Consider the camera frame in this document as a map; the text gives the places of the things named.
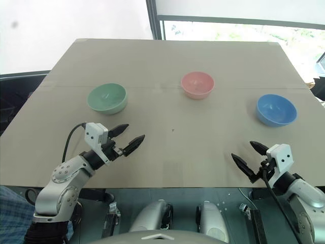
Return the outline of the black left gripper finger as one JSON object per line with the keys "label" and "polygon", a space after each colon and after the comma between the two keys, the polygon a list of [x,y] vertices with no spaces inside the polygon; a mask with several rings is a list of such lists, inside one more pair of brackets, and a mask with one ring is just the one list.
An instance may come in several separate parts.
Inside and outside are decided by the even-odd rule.
{"label": "black left gripper finger", "polygon": [[121,124],[121,125],[114,127],[113,129],[108,131],[108,138],[111,139],[111,138],[115,138],[115,137],[119,136],[128,128],[128,126],[129,126],[129,124]]}
{"label": "black left gripper finger", "polygon": [[145,135],[141,135],[141,136],[134,138],[128,144],[128,146],[126,146],[125,148],[122,149],[123,155],[125,157],[129,156],[132,152],[134,152],[140,146],[140,144],[144,141],[144,139],[145,139]]}

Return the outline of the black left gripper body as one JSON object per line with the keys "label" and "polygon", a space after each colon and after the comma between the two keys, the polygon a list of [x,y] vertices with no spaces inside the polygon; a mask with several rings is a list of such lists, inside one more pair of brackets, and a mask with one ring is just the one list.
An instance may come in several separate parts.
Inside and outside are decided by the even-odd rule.
{"label": "black left gripper body", "polygon": [[107,142],[101,145],[102,152],[109,161],[115,161],[118,157],[124,155],[124,150],[116,146],[116,142],[108,138]]}

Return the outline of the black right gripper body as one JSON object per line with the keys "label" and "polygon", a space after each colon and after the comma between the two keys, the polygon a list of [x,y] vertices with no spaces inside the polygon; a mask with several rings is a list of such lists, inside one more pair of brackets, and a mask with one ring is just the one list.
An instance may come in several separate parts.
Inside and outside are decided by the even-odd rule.
{"label": "black right gripper body", "polygon": [[277,166],[277,164],[276,164],[276,160],[274,158],[263,160],[261,162],[261,166],[257,173],[257,179],[264,180],[264,173],[265,173],[266,179],[267,179],[267,181],[269,181],[275,173],[276,166]]}

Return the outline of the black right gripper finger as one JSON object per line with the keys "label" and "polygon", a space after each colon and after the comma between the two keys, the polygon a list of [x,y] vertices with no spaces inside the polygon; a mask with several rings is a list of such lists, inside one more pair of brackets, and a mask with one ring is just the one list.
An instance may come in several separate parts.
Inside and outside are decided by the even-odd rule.
{"label": "black right gripper finger", "polygon": [[262,156],[267,155],[267,150],[269,149],[267,146],[257,141],[250,141],[249,143],[257,153],[259,153]]}
{"label": "black right gripper finger", "polygon": [[255,174],[254,171],[247,166],[247,163],[241,157],[235,154],[231,154],[231,157],[234,160],[237,167],[249,178],[252,184],[259,179],[259,176]]}

